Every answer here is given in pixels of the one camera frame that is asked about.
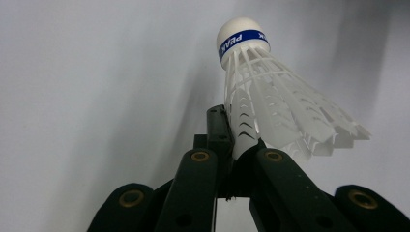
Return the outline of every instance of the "plastic shuttlecock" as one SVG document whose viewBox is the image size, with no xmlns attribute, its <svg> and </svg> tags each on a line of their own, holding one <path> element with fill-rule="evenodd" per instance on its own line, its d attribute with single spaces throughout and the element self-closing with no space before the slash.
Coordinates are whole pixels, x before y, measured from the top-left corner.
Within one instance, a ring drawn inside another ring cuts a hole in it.
<svg viewBox="0 0 410 232">
<path fill-rule="evenodd" d="M 295 160 L 329 156 L 351 148 L 370 133 L 270 54 L 261 27 L 245 17 L 226 22 L 218 33 L 226 70 L 225 109 L 237 159 L 258 139 Z"/>
</svg>

